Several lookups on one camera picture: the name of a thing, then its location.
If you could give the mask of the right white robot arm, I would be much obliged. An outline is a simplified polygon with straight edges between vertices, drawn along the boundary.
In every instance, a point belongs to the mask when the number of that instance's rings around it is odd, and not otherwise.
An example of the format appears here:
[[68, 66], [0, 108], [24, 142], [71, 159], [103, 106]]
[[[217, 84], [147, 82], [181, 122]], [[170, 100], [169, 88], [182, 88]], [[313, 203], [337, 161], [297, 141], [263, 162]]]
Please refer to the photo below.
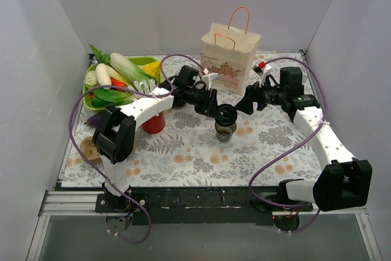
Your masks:
[[303, 144], [310, 144], [321, 166], [316, 180], [284, 180], [279, 183], [275, 205], [290, 210], [301, 203], [314, 203], [321, 211], [363, 207], [370, 190], [372, 166], [358, 160], [339, 140], [318, 100], [305, 94], [302, 71], [298, 67], [280, 69], [280, 81], [270, 75], [271, 67], [253, 67], [261, 78], [246, 87], [236, 110], [251, 115], [268, 105], [280, 106], [290, 120], [306, 136]]

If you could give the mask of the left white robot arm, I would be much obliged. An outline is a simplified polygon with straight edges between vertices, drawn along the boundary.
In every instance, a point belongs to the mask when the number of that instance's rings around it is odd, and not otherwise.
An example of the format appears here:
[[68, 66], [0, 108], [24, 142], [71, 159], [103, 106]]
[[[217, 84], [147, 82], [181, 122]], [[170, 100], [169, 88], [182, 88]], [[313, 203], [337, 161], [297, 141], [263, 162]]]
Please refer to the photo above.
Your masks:
[[210, 117], [222, 127], [236, 122], [237, 111], [230, 104], [217, 103], [217, 90], [204, 79], [196, 80], [196, 69], [184, 65], [179, 74], [157, 86], [148, 97], [102, 112], [92, 141], [101, 156], [106, 180], [103, 190], [106, 202], [117, 212], [125, 211], [130, 197], [126, 159], [134, 147], [136, 130], [148, 120], [173, 107], [190, 104], [196, 113]]

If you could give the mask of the black cup lid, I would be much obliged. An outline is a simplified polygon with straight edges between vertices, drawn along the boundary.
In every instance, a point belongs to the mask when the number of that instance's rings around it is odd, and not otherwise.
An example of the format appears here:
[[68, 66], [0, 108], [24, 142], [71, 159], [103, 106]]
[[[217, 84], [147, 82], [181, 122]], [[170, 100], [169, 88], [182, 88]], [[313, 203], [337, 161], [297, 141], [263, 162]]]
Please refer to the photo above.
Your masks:
[[219, 112], [221, 113], [221, 118], [216, 119], [216, 123], [223, 126], [229, 127], [236, 123], [238, 114], [237, 110], [230, 104], [221, 104], [219, 105]]

